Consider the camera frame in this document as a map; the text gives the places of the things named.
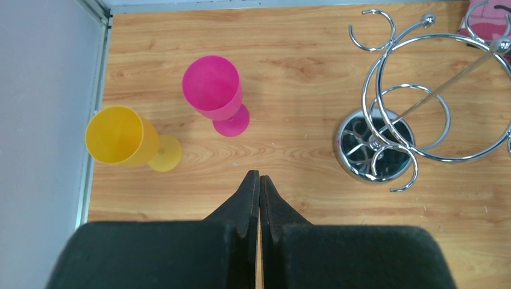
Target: wood grain surface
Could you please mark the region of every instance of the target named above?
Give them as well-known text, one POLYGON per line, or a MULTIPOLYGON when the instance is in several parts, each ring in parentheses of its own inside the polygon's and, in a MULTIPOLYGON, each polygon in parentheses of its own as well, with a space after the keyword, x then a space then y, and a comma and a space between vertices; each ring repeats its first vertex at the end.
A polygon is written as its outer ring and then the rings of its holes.
MULTIPOLYGON (((422 226, 439 242, 460 288, 511 288, 511 160, 504 148, 472 163, 419 158, 419 179, 403 193, 389 188, 405 184, 410 172, 373 186, 337 162, 334 130, 360 108, 362 82, 380 55, 357 49, 348 25, 366 45, 389 37, 381 16, 361 15, 366 8, 388 12, 398 32, 434 13, 436 24, 415 36, 455 33, 467 2, 115 15, 103 104, 133 107, 160 133, 178 137, 184 157, 168 173, 96 163, 89 220, 201 219, 257 169, 315 224, 422 226), (187 66, 207 54, 228 57, 240 70, 251 123, 239 137, 217 134, 181 93, 187 66)), ((383 85, 435 88, 480 55, 452 40, 413 43, 391 55, 383 85)), ((452 127, 433 152, 467 155, 492 144, 511 117, 510 92, 494 60, 445 91, 452 127)), ((386 104, 400 113, 424 95, 399 90, 386 104)), ((435 140, 445 121, 436 101, 406 120, 419 146, 435 140)))

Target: chrome stand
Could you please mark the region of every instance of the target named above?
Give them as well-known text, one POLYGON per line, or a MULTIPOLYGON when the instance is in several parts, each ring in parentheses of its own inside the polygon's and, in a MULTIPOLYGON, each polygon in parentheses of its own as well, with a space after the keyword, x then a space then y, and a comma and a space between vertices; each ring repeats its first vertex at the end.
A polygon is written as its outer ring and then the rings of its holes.
POLYGON ((431 33, 403 40, 403 38, 408 35, 408 33, 417 28, 431 27, 435 22, 435 16, 433 14, 423 15, 419 22, 406 28, 403 32, 396 36, 396 26, 393 19, 387 13, 377 9, 362 11, 362 15, 382 15, 390 23, 390 27, 392 29, 390 38, 380 47, 367 47, 362 45, 355 38, 353 26, 349 26, 351 41, 358 48, 371 52, 383 51, 383 54, 372 65, 365 78, 362 87, 362 109, 348 116, 337 130, 336 139, 334 142, 334 151, 336 152, 337 159, 341 163, 342 167, 350 175, 363 181, 372 183, 387 182, 401 176, 410 167, 411 163, 413 163, 413 175, 411 180, 403 187, 390 189, 392 192, 404 191, 415 183, 419 175, 419 166, 417 163, 416 155, 420 155, 435 161, 460 163, 481 158, 493 152, 507 141, 507 150, 511 156, 511 122, 509 123, 506 131, 504 131, 501 137, 499 137, 499 139, 494 144, 480 152, 477 152, 476 154, 466 155, 464 157, 445 157, 428 152, 430 149, 436 147, 445 139, 451 126, 451 112, 443 97, 440 96, 440 93, 445 91, 448 87, 463 78, 472 70, 492 58, 496 59, 501 64, 501 66, 507 72, 508 77, 511 79, 511 66, 503 58, 504 54, 511 51, 511 40, 507 37, 511 32, 511 17, 509 15, 506 17, 507 29, 504 33, 505 36, 493 41, 481 39, 474 33, 470 27, 470 24, 468 23, 469 16, 472 14, 474 9, 480 5, 485 4, 487 4, 487 2, 481 2, 477 5, 474 5, 467 12, 468 16, 465 17, 465 26, 467 27, 470 37, 451 33, 431 33), (483 56, 475 60, 472 64, 470 64, 456 76, 449 79, 447 82, 434 90, 420 84, 412 83, 398 84, 387 89, 383 89, 381 87, 381 77, 387 59, 391 53, 410 43, 435 38, 453 39, 456 41, 464 42, 475 46, 485 51, 486 53, 484 53, 483 56), (371 104, 368 106, 368 86, 375 72, 376 95, 371 104), (385 107, 383 100, 383 96, 386 93, 396 89, 418 89, 426 92, 427 96, 422 98, 415 105, 412 105, 405 112, 397 115, 385 107), (413 132, 404 118, 433 98, 436 98, 444 109, 444 131, 442 135, 432 144, 424 148, 417 148, 415 146, 413 132), (376 103, 378 104, 378 110, 374 109, 376 103))

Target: metal ball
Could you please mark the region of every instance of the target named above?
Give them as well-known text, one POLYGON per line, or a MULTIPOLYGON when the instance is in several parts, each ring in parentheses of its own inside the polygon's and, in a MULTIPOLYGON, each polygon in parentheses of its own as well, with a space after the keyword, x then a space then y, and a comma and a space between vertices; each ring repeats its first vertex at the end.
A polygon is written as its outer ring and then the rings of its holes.
POLYGON ((428 27, 433 26, 433 24, 436 21, 436 17, 433 13, 427 13, 422 16, 421 21, 422 21, 422 27, 428 28, 428 27))
POLYGON ((511 51, 511 39, 508 37, 500 37, 490 42, 490 51, 498 54, 504 55, 511 51))

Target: yellow cup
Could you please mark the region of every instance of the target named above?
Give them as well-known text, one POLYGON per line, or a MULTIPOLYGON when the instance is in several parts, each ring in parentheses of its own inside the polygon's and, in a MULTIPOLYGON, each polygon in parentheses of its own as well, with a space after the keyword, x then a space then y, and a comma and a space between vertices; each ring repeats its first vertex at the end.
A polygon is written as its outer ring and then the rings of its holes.
POLYGON ((87 126, 85 142, 91 156, 102 163, 148 163, 158 172, 172 170, 183 157, 183 148, 175 137, 159 136, 151 122, 124 106, 98 112, 87 126))

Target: metal rod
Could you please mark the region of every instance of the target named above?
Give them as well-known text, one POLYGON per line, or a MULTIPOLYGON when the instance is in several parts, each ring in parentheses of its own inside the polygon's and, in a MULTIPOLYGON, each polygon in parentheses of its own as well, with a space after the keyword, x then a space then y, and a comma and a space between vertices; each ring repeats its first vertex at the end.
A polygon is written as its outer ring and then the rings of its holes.
POLYGON ((420 101, 418 101, 416 104, 412 105, 410 108, 408 108, 405 112, 401 113, 398 117, 396 117, 392 124, 396 124, 401 119, 403 119, 408 114, 414 112, 417 108, 423 106, 426 102, 432 100, 434 97, 442 93, 444 90, 448 89, 451 85, 455 84, 458 80, 462 79, 465 75, 470 73, 472 70, 478 68, 481 66, 481 64, 487 62, 489 59, 493 58, 493 53, 487 52, 481 57, 479 57, 477 60, 475 60, 472 64, 467 66, 465 69, 463 69, 460 73, 446 81, 444 84, 440 85, 437 89, 433 90, 431 93, 429 93, 427 96, 424 96, 420 101))

